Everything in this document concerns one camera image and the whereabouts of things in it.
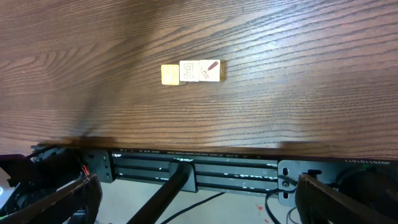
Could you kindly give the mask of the block with blue side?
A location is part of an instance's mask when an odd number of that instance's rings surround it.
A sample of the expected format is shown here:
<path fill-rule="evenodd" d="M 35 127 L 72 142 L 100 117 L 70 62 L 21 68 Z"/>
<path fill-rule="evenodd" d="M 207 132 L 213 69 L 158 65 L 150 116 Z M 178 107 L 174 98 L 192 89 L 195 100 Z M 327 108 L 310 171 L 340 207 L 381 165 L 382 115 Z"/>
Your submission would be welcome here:
<path fill-rule="evenodd" d="M 199 61 L 198 60 L 181 60 L 179 63 L 179 75 L 182 82 L 198 82 L 199 81 Z"/>

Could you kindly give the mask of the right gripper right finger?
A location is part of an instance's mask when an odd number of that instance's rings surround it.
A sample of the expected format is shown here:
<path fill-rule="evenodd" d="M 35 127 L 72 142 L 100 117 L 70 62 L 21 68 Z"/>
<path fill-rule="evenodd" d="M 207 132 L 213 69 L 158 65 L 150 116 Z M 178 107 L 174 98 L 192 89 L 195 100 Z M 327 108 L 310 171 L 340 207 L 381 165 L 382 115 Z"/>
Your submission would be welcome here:
<path fill-rule="evenodd" d="M 357 173 L 337 189 L 302 174 L 295 203 L 302 223 L 397 223 L 397 180 L 381 173 Z"/>

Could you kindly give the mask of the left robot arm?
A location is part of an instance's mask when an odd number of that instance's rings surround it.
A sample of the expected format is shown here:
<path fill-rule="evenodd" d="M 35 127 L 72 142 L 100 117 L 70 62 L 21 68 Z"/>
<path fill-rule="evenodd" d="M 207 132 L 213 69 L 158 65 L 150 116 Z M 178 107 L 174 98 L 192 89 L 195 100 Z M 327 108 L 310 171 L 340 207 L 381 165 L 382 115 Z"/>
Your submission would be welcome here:
<path fill-rule="evenodd" d="M 33 155 L 1 155 L 1 216 L 18 212 L 37 201 L 40 175 Z"/>

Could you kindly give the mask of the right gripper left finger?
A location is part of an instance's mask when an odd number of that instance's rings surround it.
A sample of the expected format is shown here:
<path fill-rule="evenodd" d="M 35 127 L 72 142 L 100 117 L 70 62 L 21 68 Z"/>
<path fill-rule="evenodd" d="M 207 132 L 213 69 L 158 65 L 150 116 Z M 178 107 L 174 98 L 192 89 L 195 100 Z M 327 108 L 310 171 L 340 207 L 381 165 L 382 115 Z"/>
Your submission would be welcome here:
<path fill-rule="evenodd" d="M 102 199 L 96 174 L 1 219 L 2 224 L 94 223 Z"/>

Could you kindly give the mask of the white block with brush picture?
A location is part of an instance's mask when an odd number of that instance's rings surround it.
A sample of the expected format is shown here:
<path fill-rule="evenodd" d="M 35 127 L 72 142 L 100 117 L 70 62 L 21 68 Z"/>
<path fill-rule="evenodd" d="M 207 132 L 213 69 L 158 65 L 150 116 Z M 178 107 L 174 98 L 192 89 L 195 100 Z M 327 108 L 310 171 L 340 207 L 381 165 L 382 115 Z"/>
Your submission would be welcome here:
<path fill-rule="evenodd" d="M 198 77 L 200 82 L 223 82 L 225 80 L 225 61 L 200 60 Z"/>

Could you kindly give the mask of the yellow block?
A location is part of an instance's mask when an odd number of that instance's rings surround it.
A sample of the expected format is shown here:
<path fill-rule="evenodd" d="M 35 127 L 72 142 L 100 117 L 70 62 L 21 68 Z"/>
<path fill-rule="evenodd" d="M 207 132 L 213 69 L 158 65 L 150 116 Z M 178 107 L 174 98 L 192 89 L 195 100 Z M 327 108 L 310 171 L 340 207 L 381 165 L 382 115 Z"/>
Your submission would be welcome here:
<path fill-rule="evenodd" d="M 179 65 L 161 65 L 161 82 L 163 85 L 184 85 L 180 80 Z"/>

